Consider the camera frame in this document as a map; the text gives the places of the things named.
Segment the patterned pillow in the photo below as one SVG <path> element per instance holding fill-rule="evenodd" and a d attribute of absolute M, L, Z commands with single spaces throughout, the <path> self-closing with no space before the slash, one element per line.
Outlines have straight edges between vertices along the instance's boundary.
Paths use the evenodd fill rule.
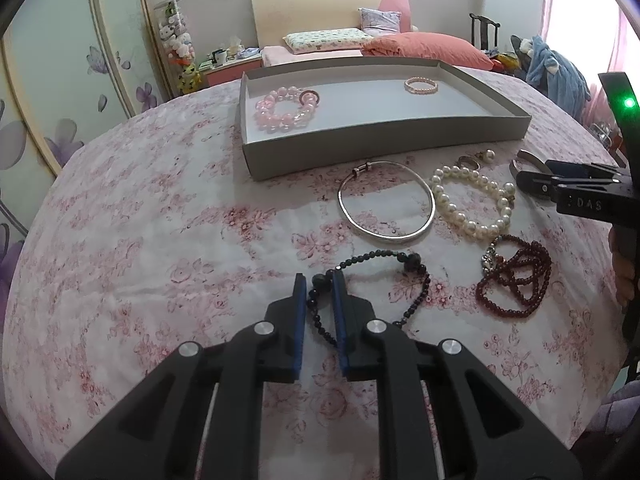
<path fill-rule="evenodd" d="M 371 36 L 384 36 L 400 32 L 402 12 L 375 10 L 364 7 L 360 11 L 360 28 Z"/>
<path fill-rule="evenodd" d="M 371 36 L 359 28 L 294 32 L 282 38 L 294 54 L 361 48 Z"/>

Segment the cardboard tray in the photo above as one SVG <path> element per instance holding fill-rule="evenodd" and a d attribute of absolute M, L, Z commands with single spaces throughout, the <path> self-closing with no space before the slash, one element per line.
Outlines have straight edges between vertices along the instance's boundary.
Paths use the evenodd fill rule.
<path fill-rule="evenodd" d="M 436 80 L 438 92 L 407 92 L 404 82 L 412 76 Z M 282 86 L 317 91 L 318 109 L 303 128 L 261 130 L 255 104 Z M 276 104 L 279 114 L 296 109 L 292 101 Z M 249 173 L 264 180 L 390 153 L 519 140 L 531 116 L 485 83 L 438 60 L 348 57 L 246 72 L 238 121 Z"/>

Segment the pink floral pattern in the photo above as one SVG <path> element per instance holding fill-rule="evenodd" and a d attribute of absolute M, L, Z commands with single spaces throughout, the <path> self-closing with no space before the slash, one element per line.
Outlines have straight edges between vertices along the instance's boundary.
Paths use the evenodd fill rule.
<path fill-rule="evenodd" d="M 485 168 L 500 183 L 523 148 L 543 158 L 610 158 L 590 134 L 516 78 L 475 72 L 532 114 L 522 142 L 492 144 Z M 235 125 L 239 83 L 160 105 L 76 153 L 40 209 L 7 303 L 2 374 L 7 414 L 49 473 L 95 422 L 184 340 L 229 340 L 310 278 L 353 254 L 380 248 L 356 235 L 335 203 L 340 181 L 360 161 L 253 182 Z M 486 145 L 391 155 L 423 176 Z M 447 183 L 471 216 L 492 219 L 475 189 Z M 402 233 L 424 221 L 428 200 L 393 168 L 361 174 L 345 193 L 372 230 Z M 519 196 L 511 232 L 539 240 L 554 262 L 540 309 L 516 325 L 476 303 L 484 247 L 436 216 L 404 251 L 421 254 L 429 295 L 407 333 L 437 343 L 460 339 L 565 444 L 586 427 L 624 357 L 607 226 L 559 216 Z M 508 254 L 512 249 L 500 247 Z M 346 270 L 352 294 L 392 321 L 419 280 L 391 258 Z M 500 304 L 514 308 L 508 295 Z M 333 331 L 330 312 L 323 322 Z M 267 384 L 261 467 L 266 478 L 373 480 L 377 402 L 370 383 L 347 383 L 335 354 L 312 330 L 299 382 Z M 322 467 L 309 466 L 322 461 Z"/>

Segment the black bead bracelet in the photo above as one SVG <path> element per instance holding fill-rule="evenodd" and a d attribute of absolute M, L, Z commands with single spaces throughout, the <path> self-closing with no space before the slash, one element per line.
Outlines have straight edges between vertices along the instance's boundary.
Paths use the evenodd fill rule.
<path fill-rule="evenodd" d="M 312 279 L 311 283 L 313 288 L 309 290 L 309 297 L 306 300 L 306 306 L 311 313 L 311 320 L 313 321 L 314 326 L 318 330 L 318 333 L 327 341 L 331 346 L 338 346 L 335 337 L 332 336 L 327 330 L 322 326 L 322 322 L 320 321 L 320 315 L 318 314 L 318 298 L 321 294 L 325 292 L 330 292 L 332 284 L 334 282 L 334 270 L 343 270 L 347 267 L 351 267 L 353 264 L 359 264 L 366 260 L 370 260 L 377 256 L 395 256 L 396 259 L 404 264 L 404 270 L 407 272 L 416 272 L 419 276 L 424 276 L 424 281 L 422 282 L 422 289 L 420 290 L 420 294 L 417 298 L 412 302 L 411 306 L 402 314 L 402 317 L 398 321 L 394 321 L 393 324 L 402 328 L 406 325 L 406 322 L 409 318 L 415 313 L 420 304 L 424 301 L 424 298 L 427 297 L 429 292 L 429 284 L 431 283 L 431 278 L 429 273 L 427 272 L 427 267 L 422 264 L 422 259 L 420 254 L 411 253 L 409 255 L 405 253 L 400 253 L 398 251 L 389 251 L 389 250 L 380 250 L 371 251 L 370 253 L 362 254 L 361 256 L 354 256 L 353 258 L 348 258 L 347 260 L 340 262 L 340 265 L 335 267 L 335 269 L 329 269 L 324 274 L 316 274 Z"/>

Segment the pillow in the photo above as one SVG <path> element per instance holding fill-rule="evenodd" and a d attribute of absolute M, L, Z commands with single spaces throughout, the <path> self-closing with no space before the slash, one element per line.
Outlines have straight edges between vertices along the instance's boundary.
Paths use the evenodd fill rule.
<path fill-rule="evenodd" d="M 362 53 L 365 56 L 399 56 L 439 59 L 455 66 L 490 71 L 494 64 L 471 43 L 434 32 L 405 32 L 373 38 Z"/>
<path fill-rule="evenodd" d="M 360 8 L 360 28 L 370 36 L 386 36 L 400 32 L 402 12 Z"/>
<path fill-rule="evenodd" d="M 371 39 L 359 28 L 338 28 L 314 32 L 294 32 L 282 38 L 294 54 L 361 48 Z"/>

